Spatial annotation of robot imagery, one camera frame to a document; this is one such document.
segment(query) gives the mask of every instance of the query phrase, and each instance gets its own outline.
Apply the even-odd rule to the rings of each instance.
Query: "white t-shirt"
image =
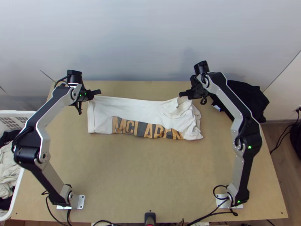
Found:
[[[201,114],[187,97],[145,101],[95,96],[88,104],[88,133],[197,140]]]

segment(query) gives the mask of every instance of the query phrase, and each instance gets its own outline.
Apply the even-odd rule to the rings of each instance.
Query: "robotic arm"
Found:
[[[179,93],[189,99],[201,99],[206,104],[207,96],[213,99],[233,121],[231,126],[232,148],[236,153],[232,183],[227,186],[228,207],[247,202],[247,189],[254,156],[262,145],[259,123],[253,118],[248,107],[227,86],[227,79],[221,72],[210,72],[206,61],[194,66],[195,75],[190,78],[191,89]],[[74,194],[72,187],[64,184],[50,164],[50,138],[46,126],[68,105],[75,106],[81,114],[81,103],[91,100],[100,90],[86,90],[82,73],[68,70],[67,76],[59,81],[52,97],[26,122],[23,130],[12,143],[14,160],[21,167],[30,170],[49,192],[49,200],[62,209],[82,209],[84,195]]]
[[[67,82],[56,87],[64,79]],[[86,90],[82,73],[74,70],[68,70],[67,76],[58,82],[52,97],[26,122],[13,140],[12,150],[15,162],[33,173],[49,192],[49,200],[53,205],[65,209],[82,209],[85,196],[74,194],[72,187],[62,182],[49,162],[50,138],[45,128],[65,106],[75,106],[81,114],[81,103],[93,99],[94,95],[101,92]]]
[[[232,148],[236,153],[232,183],[227,186],[229,197],[228,207],[238,206],[247,202],[247,189],[254,156],[262,145],[259,123],[253,118],[249,108],[228,87],[227,79],[221,72],[210,72],[206,61],[194,66],[195,75],[190,82],[191,89],[180,92],[179,96],[189,99],[201,99],[201,104],[207,103],[207,96],[213,99],[213,104],[223,109],[233,121],[231,126]]]

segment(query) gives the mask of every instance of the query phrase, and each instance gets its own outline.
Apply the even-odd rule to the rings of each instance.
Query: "wooden table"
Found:
[[[86,81],[87,89],[101,89],[104,96],[164,101],[190,88],[189,82]],[[212,190],[232,178],[235,152],[231,147],[231,120],[194,100],[200,110],[201,140],[138,138],[127,134],[88,134],[87,104],[83,114],[66,107],[47,127],[51,137],[50,162],[64,183],[85,194],[83,210],[73,210],[73,222],[115,223],[144,221],[155,212],[157,222],[186,222],[208,214],[216,207]],[[250,199],[243,209],[215,215],[206,221],[286,218],[278,179],[263,137],[255,156],[248,189]],[[44,188],[25,171],[12,213],[13,219],[53,221],[45,205]],[[50,207],[61,221],[66,211]]]

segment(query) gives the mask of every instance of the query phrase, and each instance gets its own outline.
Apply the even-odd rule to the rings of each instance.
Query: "white laundry basket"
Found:
[[[26,121],[35,113],[35,111],[0,111],[0,137],[5,131],[21,130],[25,126]],[[11,217],[12,209],[14,208],[15,200],[18,194],[19,186],[23,176],[24,168],[20,169],[17,184],[12,195],[11,206],[8,212],[0,217],[0,221],[5,221]]]

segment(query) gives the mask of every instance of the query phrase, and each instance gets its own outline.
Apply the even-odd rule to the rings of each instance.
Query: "black cloth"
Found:
[[[0,148],[5,146],[8,142],[11,142],[19,134],[19,132],[20,130],[4,132],[3,136],[0,138]],[[9,210],[11,201],[12,201],[12,196],[8,197],[7,199],[0,198],[0,209]]]
[[[20,130],[4,132],[2,137],[0,138],[0,148],[8,144],[8,142],[11,142],[20,132]]]
[[[2,210],[9,210],[9,207],[11,206],[12,196],[8,197],[7,199],[0,198],[0,209]]]
[[[228,80],[227,85],[250,109],[254,119],[256,119],[259,123],[266,122],[266,118],[263,116],[263,111],[270,102],[260,91],[259,86],[251,86],[248,83],[233,80]],[[225,111],[231,120],[234,120],[232,114],[215,95],[212,95],[211,98],[213,99],[212,105],[219,106],[221,111]]]

